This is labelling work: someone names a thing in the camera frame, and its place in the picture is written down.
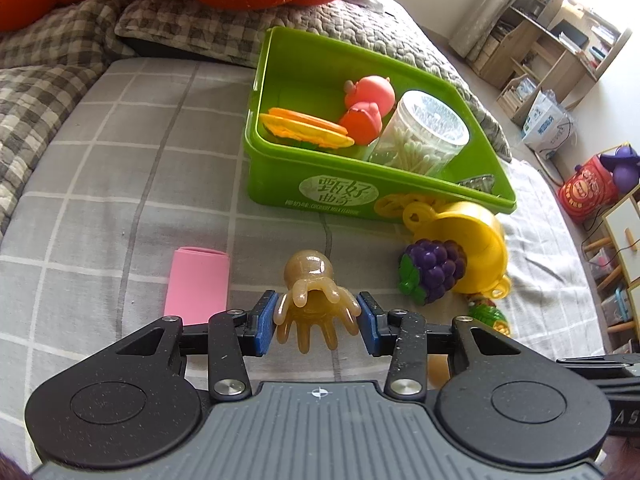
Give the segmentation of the pink pig toy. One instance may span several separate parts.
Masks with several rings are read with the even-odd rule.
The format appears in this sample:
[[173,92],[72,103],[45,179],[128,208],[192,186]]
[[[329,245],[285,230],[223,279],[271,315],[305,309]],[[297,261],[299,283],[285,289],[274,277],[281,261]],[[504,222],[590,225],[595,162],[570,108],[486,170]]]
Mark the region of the pink pig toy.
[[338,121],[360,146],[376,140],[383,129],[383,118],[395,106],[396,94],[390,78],[371,75],[344,84],[346,112]]

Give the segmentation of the clear cotton swab jar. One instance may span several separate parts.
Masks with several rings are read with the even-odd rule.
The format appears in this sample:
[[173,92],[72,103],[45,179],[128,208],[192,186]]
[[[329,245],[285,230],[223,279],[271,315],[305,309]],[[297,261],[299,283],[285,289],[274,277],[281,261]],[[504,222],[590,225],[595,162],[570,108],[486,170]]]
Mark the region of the clear cotton swab jar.
[[410,90],[402,95],[369,160],[434,176],[469,140],[469,128],[452,108],[428,93]]

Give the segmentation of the purple plush toy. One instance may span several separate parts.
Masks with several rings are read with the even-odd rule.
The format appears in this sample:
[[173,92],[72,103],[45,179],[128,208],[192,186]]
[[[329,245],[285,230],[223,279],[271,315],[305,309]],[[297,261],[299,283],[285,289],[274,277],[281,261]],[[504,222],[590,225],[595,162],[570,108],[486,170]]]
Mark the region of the purple plush toy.
[[604,153],[599,158],[612,174],[620,194],[629,193],[639,183],[639,155],[630,144],[623,144],[613,154]]

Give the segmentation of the grey checkered blanket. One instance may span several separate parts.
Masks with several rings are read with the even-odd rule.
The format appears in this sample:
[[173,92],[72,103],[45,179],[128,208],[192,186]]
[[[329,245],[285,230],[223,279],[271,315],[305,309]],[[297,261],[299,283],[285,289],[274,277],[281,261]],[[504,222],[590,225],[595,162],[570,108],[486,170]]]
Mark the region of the grey checkered blanket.
[[354,44],[449,82],[495,153],[511,160],[495,117],[397,3],[389,11],[335,0],[233,12],[195,0],[85,0],[1,36],[2,226],[62,123],[112,63],[168,47],[256,67],[265,32],[274,26]]

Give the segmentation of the white paper shopping bag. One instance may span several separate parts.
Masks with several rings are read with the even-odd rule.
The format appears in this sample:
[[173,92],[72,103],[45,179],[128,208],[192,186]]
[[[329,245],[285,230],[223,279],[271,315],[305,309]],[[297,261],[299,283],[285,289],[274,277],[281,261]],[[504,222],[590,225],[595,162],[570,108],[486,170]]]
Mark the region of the white paper shopping bag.
[[523,126],[523,142],[543,159],[550,159],[576,136],[573,116],[552,90],[538,92]]

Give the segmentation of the purple toy grapes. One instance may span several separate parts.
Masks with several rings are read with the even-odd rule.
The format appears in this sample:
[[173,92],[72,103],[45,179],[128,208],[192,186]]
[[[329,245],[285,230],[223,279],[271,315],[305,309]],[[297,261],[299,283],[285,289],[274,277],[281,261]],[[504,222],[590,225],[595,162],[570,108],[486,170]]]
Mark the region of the purple toy grapes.
[[409,244],[398,260],[398,289],[418,306],[445,296],[465,274],[468,258],[453,240],[421,238]]

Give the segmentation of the crumpled foil wrapper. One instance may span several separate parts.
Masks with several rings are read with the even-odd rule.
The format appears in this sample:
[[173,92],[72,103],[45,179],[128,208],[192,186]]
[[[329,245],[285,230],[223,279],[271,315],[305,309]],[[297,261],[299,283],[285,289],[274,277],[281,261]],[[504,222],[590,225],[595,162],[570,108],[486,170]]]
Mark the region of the crumpled foil wrapper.
[[458,185],[470,188],[471,190],[491,194],[495,185],[493,174],[481,174],[480,176],[467,178],[458,182]]

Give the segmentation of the white wooden side table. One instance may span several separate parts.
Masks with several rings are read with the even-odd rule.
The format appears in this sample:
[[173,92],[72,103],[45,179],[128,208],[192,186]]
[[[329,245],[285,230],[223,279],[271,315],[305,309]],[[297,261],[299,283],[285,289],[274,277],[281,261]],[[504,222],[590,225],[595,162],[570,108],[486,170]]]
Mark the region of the white wooden side table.
[[582,242],[597,285],[604,341],[639,341],[639,185],[605,209]]

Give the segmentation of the yellow toy pot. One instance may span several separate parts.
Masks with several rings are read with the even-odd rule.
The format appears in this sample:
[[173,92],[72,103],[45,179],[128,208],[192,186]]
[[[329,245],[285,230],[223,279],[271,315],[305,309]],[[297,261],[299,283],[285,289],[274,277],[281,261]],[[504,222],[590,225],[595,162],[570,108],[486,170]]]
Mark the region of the yellow toy pot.
[[502,299],[511,291],[506,275],[508,251],[501,223],[488,209],[471,202],[432,207],[414,202],[405,206],[402,221],[413,240],[453,240],[466,255],[466,270],[452,289],[458,294],[481,294]]

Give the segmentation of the pink rectangular block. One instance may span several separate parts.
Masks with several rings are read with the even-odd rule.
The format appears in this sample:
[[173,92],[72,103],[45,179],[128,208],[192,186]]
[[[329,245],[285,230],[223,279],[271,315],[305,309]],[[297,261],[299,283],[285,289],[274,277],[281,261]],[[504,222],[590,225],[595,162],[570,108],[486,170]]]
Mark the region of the pink rectangular block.
[[203,247],[174,252],[163,316],[178,316],[184,326],[205,324],[227,309],[230,257]]

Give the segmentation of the amber rubber octopus toy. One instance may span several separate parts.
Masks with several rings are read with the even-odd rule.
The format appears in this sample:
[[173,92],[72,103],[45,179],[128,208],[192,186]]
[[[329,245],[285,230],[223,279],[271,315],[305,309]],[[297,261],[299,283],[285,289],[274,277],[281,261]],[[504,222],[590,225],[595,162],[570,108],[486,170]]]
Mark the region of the amber rubber octopus toy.
[[329,350],[338,345],[334,321],[339,320],[347,333],[359,334],[361,307],[355,296],[334,281],[331,261],[322,252],[301,250],[288,259],[283,271],[288,289],[273,312],[276,337],[286,344],[292,327],[300,353],[310,350],[311,329],[318,326]]

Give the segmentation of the orange yellow toy disc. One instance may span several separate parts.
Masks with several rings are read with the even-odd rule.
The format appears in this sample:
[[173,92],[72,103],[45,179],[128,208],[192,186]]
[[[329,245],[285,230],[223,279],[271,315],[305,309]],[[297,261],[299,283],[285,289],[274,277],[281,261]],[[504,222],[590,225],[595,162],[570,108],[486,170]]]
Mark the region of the orange yellow toy disc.
[[345,127],[335,122],[281,107],[271,107],[259,114],[260,122],[274,136],[297,142],[314,144],[319,148],[350,148],[355,140]]

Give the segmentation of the red cartoon bucket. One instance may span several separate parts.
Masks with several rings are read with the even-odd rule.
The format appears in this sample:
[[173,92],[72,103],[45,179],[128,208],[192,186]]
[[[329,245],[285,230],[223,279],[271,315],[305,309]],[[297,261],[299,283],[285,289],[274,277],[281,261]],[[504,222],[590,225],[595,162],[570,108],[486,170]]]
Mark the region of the red cartoon bucket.
[[568,216],[575,223],[582,223],[600,207],[614,204],[618,189],[600,157],[593,155],[577,166],[576,172],[558,189],[556,197]]

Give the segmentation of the red lobster toy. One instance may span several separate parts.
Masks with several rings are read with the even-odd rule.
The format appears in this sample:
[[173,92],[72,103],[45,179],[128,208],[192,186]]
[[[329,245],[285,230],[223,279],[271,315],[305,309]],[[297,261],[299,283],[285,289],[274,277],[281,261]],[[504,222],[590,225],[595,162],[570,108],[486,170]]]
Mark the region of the red lobster toy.
[[470,295],[468,307],[471,318],[484,323],[504,336],[511,336],[510,324],[506,316],[491,299],[482,295]]

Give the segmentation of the green plastic storage box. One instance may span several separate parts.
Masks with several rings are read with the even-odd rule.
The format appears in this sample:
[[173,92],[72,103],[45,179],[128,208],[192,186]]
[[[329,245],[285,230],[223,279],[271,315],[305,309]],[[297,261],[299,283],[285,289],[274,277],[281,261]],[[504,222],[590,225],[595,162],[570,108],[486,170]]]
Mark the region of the green plastic storage box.
[[384,221],[412,202],[516,207],[495,149],[452,84],[310,32],[266,33],[244,148],[248,195],[266,206]]

